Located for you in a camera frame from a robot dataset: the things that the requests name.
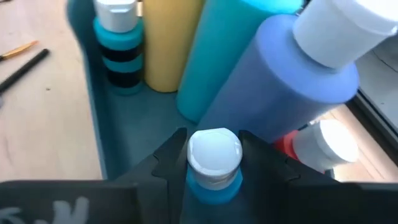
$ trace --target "teal bottle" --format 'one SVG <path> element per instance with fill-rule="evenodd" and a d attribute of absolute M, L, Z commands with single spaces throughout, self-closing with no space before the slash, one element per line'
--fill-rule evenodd
<path fill-rule="evenodd" d="M 109 86 L 120 95 L 137 93 L 142 87 L 144 25 L 136 15 L 136 7 L 136 0 L 123 4 L 96 1 L 94 31 Z"/>
<path fill-rule="evenodd" d="M 199 122 L 257 28 L 275 14 L 293 14 L 302 0 L 207 0 L 177 94 L 177 108 Z"/>

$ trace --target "wooden surface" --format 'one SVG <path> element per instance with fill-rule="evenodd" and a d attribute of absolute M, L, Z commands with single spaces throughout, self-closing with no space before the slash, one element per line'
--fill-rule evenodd
<path fill-rule="evenodd" d="M 40 41 L 26 54 L 0 63 L 0 80 L 42 48 L 52 52 L 3 96 L 0 181 L 101 178 L 81 55 L 65 18 L 65 2 L 0 4 L 0 52 Z M 398 168 L 345 106 L 322 118 L 345 123 L 361 149 L 357 163 L 336 168 L 338 180 L 398 181 Z"/>

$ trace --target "bottle cap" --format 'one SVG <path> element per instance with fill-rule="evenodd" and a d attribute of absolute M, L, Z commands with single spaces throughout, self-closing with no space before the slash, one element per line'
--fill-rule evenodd
<path fill-rule="evenodd" d="M 124 33 L 138 23 L 136 0 L 96 0 L 101 25 L 110 32 Z"/>
<path fill-rule="evenodd" d="M 187 157 L 199 185 L 221 190 L 236 177 L 242 153 L 238 137 L 226 128 L 218 128 L 195 132 L 188 142 Z"/>
<path fill-rule="evenodd" d="M 313 0 L 293 27 L 300 48 L 318 63 L 342 68 L 397 33 L 396 0 Z"/>
<path fill-rule="evenodd" d="M 359 156 L 355 138 L 341 122 L 333 119 L 298 132 L 293 148 L 300 162 L 319 172 L 355 162 Z"/>

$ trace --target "blue bottle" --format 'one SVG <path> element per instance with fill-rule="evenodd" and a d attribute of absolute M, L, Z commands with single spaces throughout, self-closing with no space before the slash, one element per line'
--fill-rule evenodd
<path fill-rule="evenodd" d="M 199 122 L 264 19 L 292 14 L 302 0 L 207 0 L 182 77 L 177 108 Z"/>
<path fill-rule="evenodd" d="M 136 0 L 120 4 L 96 0 L 94 31 L 101 48 L 106 76 L 120 95 L 137 93 L 142 87 L 142 40 L 144 25 L 137 17 Z"/>
<path fill-rule="evenodd" d="M 294 39 L 296 20 L 261 24 L 198 129 L 245 129 L 272 143 L 354 97 L 355 64 L 335 69 L 311 59 Z"/>
<path fill-rule="evenodd" d="M 203 204 L 228 203 L 241 187 L 242 145 L 226 128 L 195 132 L 188 142 L 187 184 Z"/>

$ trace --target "plastic container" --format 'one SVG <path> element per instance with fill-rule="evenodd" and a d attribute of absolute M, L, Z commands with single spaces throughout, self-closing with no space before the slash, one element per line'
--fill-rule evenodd
<path fill-rule="evenodd" d="M 177 91 L 204 0 L 145 0 L 145 81 L 159 92 Z"/>
<path fill-rule="evenodd" d="M 398 1 L 314 0 L 293 32 L 312 59 L 342 68 L 397 33 L 397 12 Z"/>
<path fill-rule="evenodd" d="M 108 69 L 108 81 L 119 94 L 136 93 L 142 87 L 144 36 L 142 20 L 137 17 L 137 2 L 96 0 L 95 6 L 98 17 L 93 25 Z"/>
<path fill-rule="evenodd" d="M 207 0 L 177 95 L 177 107 L 199 122 L 264 19 L 292 14 L 302 0 Z"/>
<path fill-rule="evenodd" d="M 198 129 L 243 129 L 273 143 L 354 97 L 355 65 L 336 70 L 308 57 L 293 38 L 296 20 L 279 15 L 262 23 Z"/>
<path fill-rule="evenodd" d="M 187 184 L 200 202 L 232 200 L 242 184 L 242 145 L 226 128 L 195 132 L 188 142 Z"/>
<path fill-rule="evenodd" d="M 355 162 L 359 156 L 355 138 L 337 120 L 321 120 L 301 131 L 293 131 L 278 140 L 275 146 L 322 173 Z"/>

